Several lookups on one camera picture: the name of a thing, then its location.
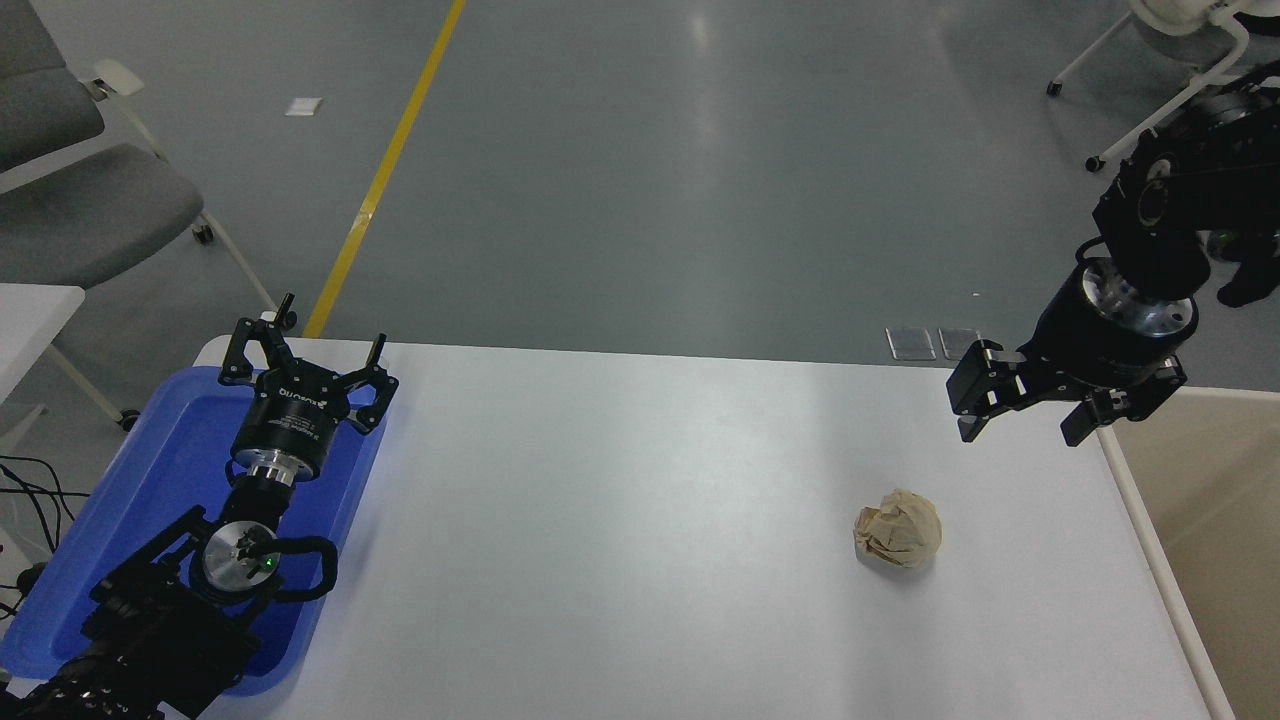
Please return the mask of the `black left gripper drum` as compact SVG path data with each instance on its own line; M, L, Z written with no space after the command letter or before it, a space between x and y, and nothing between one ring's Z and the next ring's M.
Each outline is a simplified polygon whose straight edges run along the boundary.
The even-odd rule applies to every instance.
M232 457L243 468L270 454L292 457L303 474L319 474L332 450L349 401L338 375L321 366L284 368L253 378L253 400L236 439Z

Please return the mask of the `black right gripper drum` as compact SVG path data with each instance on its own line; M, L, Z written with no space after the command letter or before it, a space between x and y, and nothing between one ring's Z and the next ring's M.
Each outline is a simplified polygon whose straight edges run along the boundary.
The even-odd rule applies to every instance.
M1074 272L1021 352L1075 380L1121 388L1156 373L1196 329L1197 305L1190 297L1148 296L1117 272Z

